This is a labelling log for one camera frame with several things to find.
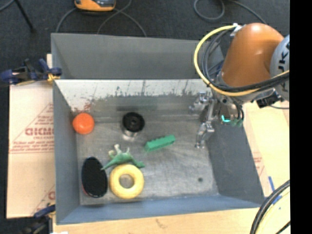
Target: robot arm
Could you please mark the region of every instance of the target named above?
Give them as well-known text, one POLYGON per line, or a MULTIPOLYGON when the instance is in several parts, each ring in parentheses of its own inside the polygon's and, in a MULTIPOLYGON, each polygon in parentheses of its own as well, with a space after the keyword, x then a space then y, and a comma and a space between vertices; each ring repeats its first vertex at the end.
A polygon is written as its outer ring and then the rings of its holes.
POLYGON ((209 110, 206 110, 205 120, 201 120, 196 147, 203 147, 214 132, 214 121, 240 126, 244 119, 242 105, 246 102, 256 101, 261 108, 278 100, 289 101, 289 58, 290 36, 284 38, 262 23, 224 26, 205 36, 195 50, 194 64, 212 93, 205 100, 209 110), (233 29, 233 39, 216 75, 209 74, 210 68, 204 61, 200 68, 197 54, 202 43, 220 31, 233 29))

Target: blue clamp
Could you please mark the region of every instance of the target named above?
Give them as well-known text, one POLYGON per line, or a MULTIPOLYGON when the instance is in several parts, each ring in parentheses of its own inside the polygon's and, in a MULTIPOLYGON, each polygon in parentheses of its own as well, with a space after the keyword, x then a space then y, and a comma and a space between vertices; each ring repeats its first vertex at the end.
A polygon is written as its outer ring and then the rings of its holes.
POLYGON ((52 80, 62 75, 61 68, 49 68, 44 59, 39 60, 41 70, 38 71, 30 63, 29 59, 25 59, 23 65, 17 69, 5 70, 0 74, 1 80, 9 85, 28 84, 39 80, 52 80))

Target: black tripod leg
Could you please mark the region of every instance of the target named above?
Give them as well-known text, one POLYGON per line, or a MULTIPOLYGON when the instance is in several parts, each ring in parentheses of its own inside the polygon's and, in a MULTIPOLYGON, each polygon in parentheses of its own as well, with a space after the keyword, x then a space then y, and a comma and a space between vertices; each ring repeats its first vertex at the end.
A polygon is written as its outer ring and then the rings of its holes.
POLYGON ((14 1, 15 1, 16 4, 18 5, 18 7, 19 7, 21 13, 23 14, 23 16, 24 16, 26 22, 28 23, 28 25, 29 25, 31 31, 34 32, 34 31, 35 31, 35 28, 34 28, 33 25, 31 24, 31 22, 30 22, 30 20, 29 20, 29 18, 28 18, 28 16, 27 16, 27 14, 25 13, 25 11, 24 11, 24 9, 23 9, 23 7, 22 7, 20 1, 19 1, 19 0, 14 0, 14 1))

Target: orange ball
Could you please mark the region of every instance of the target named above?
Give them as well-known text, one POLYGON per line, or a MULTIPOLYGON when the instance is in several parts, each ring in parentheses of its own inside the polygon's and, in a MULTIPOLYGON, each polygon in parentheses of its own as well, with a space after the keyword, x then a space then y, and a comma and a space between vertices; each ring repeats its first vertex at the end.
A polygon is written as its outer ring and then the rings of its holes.
POLYGON ((77 133, 87 135, 94 128, 94 119, 88 113, 80 113, 73 120, 73 128, 77 133))

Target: black oval sponge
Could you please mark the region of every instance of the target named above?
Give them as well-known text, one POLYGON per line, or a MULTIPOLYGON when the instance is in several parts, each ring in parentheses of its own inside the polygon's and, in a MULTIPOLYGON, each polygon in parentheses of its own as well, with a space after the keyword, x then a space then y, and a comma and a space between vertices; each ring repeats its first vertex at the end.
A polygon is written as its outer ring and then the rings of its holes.
POLYGON ((108 188, 107 175, 102 164, 95 158, 87 158, 82 166, 81 180, 84 192, 91 197, 102 197, 108 188))

